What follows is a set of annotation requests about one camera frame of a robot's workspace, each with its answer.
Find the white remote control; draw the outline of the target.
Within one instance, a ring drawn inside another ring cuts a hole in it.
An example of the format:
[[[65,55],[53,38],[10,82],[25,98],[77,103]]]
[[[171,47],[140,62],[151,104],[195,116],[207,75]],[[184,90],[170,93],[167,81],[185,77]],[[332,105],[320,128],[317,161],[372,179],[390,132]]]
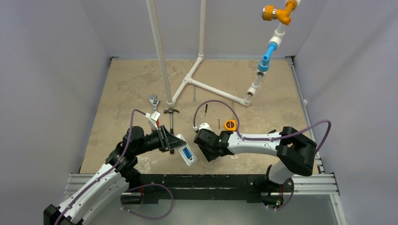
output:
[[[188,145],[188,142],[185,140],[185,138],[183,137],[182,134],[177,134],[176,137],[185,142],[185,145],[178,147],[177,151],[181,155],[181,157],[184,160],[184,162],[186,163],[186,165],[192,166],[197,161],[197,157],[191,150],[190,146]]]

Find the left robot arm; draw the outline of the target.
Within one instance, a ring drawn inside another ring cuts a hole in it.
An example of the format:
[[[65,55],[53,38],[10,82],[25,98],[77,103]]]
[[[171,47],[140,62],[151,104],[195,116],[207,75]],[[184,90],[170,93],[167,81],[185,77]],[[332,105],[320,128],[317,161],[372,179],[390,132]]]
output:
[[[138,126],[130,127],[122,141],[109,154],[100,169],[71,197],[58,206],[50,204],[44,210],[45,225],[86,225],[110,200],[124,192],[146,187],[141,173],[134,167],[137,156],[152,150],[166,152],[186,145],[186,141],[160,126],[146,135]]]

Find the blue battery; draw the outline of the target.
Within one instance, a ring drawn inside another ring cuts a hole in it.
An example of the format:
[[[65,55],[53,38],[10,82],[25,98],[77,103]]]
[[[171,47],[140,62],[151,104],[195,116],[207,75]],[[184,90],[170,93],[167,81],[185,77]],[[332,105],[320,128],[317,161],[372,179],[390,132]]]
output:
[[[183,148],[183,152],[184,152],[184,154],[186,155],[187,158],[191,157],[190,152],[189,152],[189,150],[187,148]]]
[[[185,153],[186,157],[187,157],[189,160],[192,158],[192,155],[191,155],[191,153],[190,153],[190,151],[189,151],[188,148],[184,148],[184,153]]]

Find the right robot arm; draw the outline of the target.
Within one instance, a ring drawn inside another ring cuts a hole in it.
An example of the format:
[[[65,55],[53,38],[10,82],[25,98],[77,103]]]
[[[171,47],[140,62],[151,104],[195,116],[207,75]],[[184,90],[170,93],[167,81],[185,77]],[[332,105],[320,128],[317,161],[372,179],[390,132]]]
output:
[[[196,132],[193,142],[209,162],[218,157],[244,153],[277,157],[278,162],[269,167],[263,179],[265,188],[270,191],[276,190],[295,174],[313,174],[317,144],[292,127],[262,135],[239,134],[237,131],[221,131],[217,135],[202,128]]]

